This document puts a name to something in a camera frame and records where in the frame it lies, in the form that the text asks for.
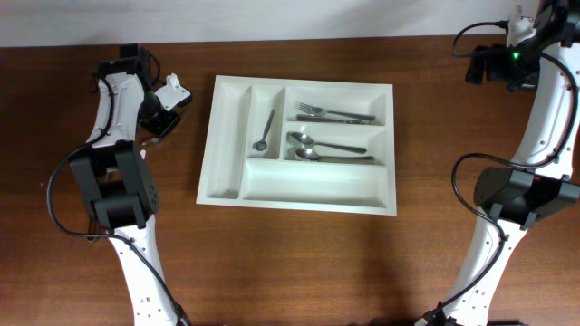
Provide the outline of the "small teaspoon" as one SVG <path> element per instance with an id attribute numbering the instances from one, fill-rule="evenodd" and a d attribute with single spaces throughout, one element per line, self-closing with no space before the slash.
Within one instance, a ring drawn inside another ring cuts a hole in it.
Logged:
<path id="1" fill-rule="evenodd" d="M 268 132 L 269 132 L 269 130 L 271 128 L 271 124 L 272 124 L 273 118 L 275 116 L 275 113 L 276 113 L 276 110 L 275 109 L 272 109 L 270 111 L 269 116 L 268 116 L 268 119 L 266 121 L 266 125 L 264 127 L 264 132 L 263 132 L 263 135 L 262 135 L 261 140 L 255 142 L 253 144 L 253 149 L 254 150 L 256 150 L 256 151 L 264 151 L 267 148 L 266 137 L 267 137 Z"/>
<path id="2" fill-rule="evenodd" d="M 153 144 L 157 144 L 161 141 L 160 138 L 149 138 L 149 139 L 145 139 L 141 142 L 142 146 L 149 146 L 149 145 L 153 145 Z"/>

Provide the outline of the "white plastic cutlery tray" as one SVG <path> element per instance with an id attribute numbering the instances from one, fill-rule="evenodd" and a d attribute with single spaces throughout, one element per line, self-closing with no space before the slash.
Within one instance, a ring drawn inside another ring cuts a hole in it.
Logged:
<path id="1" fill-rule="evenodd" d="M 197 201 L 396 215 L 392 85 L 217 76 Z"/>

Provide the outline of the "large metal spoon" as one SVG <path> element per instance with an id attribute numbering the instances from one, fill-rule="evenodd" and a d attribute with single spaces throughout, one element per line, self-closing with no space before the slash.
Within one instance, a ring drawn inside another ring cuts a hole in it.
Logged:
<path id="1" fill-rule="evenodd" d="M 296 149 L 295 158 L 304 161 L 323 162 L 323 163 L 341 163 L 341 164 L 373 164 L 373 156 L 362 157 L 340 157 L 340 156 L 321 156 L 312 149 Z"/>
<path id="2" fill-rule="evenodd" d="M 286 134 L 287 141 L 298 148 L 302 149 L 313 149 L 316 146 L 327 147 L 331 149 L 344 150 L 356 154 L 365 154 L 367 152 L 366 148 L 352 147 L 345 145 L 338 145 L 333 143 L 316 141 L 307 134 L 298 131 L 290 131 Z"/>

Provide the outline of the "metal fork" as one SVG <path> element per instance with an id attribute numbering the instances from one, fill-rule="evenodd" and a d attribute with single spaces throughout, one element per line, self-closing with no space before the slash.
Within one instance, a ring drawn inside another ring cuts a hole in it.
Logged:
<path id="1" fill-rule="evenodd" d="M 351 113 L 351 112 L 344 112 L 338 110 L 327 110 L 320 107 L 316 107 L 313 105 L 309 105 L 303 102 L 300 102 L 298 105 L 299 110 L 315 117 L 323 117 L 324 115 L 331 114 L 331 115 L 338 115 L 346 118 L 356 119 L 356 120 L 375 120 L 376 117 L 374 115 L 369 114 L 358 114 L 358 113 Z"/>
<path id="2" fill-rule="evenodd" d="M 357 120 L 357 119 L 333 119 L 325 117 L 315 117 L 304 114 L 297 114 L 296 120 L 320 123 L 338 123 L 338 124 L 352 124 L 352 125 L 375 125 L 375 120 Z"/>

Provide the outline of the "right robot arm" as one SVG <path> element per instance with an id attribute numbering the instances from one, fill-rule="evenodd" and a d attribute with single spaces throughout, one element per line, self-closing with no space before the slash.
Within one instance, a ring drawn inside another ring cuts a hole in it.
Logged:
<path id="1" fill-rule="evenodd" d="M 466 53 L 466 82 L 504 82 L 510 91 L 536 97 L 524 137 L 512 159 L 475 153 L 492 162 L 464 206 L 478 220 L 449 296 L 425 312 L 419 325 L 486 325 L 491 301 L 510 256 L 537 222 L 579 200 L 572 183 L 579 131 L 579 4 L 542 1 L 536 16 L 516 6 L 494 26 L 505 44 L 477 46 Z"/>

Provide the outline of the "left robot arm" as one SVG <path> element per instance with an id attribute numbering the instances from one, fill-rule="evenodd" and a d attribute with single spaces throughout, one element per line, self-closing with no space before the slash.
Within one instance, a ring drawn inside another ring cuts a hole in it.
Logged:
<path id="1" fill-rule="evenodd" d="M 158 59 L 137 43 L 102 62 L 95 74 L 100 102 L 86 145 L 68 159 L 90 219 L 85 236 L 108 239 L 121 265 L 137 325 L 188 325 L 165 282 L 156 244 L 160 195 L 137 133 L 153 141 L 181 121 L 193 95 L 176 74 L 160 76 Z"/>

